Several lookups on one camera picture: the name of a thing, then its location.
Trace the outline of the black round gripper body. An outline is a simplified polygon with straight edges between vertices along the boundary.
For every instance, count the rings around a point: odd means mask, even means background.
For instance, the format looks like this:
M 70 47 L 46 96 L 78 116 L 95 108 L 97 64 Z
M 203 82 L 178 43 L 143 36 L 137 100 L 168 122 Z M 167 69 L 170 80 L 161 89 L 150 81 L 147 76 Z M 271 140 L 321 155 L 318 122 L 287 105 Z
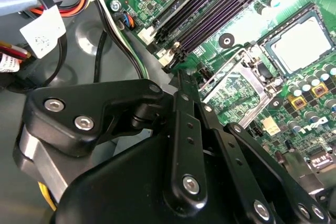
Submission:
M 152 137 L 85 172 L 52 223 L 253 223 L 253 200 L 200 137 Z

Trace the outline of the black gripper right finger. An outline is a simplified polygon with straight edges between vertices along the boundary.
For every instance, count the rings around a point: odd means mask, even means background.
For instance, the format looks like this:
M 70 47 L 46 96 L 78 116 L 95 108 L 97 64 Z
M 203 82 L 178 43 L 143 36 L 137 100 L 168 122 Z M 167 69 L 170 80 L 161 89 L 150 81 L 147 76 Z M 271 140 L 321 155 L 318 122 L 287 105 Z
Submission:
M 238 223 L 329 223 L 328 213 L 237 123 L 222 126 L 200 101 L 197 81 L 188 76 L 205 142 L 217 151 L 232 185 Z

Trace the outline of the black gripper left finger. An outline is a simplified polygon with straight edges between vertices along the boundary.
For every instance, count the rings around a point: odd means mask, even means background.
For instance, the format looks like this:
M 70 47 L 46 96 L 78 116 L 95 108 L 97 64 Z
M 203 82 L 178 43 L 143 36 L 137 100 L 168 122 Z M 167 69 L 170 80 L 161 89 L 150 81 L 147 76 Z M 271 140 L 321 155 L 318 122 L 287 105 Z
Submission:
M 21 169 L 39 175 L 58 208 L 76 178 L 142 141 L 156 136 L 202 140 L 188 76 L 178 72 L 172 93 L 148 79 L 33 91 L 17 140 Z

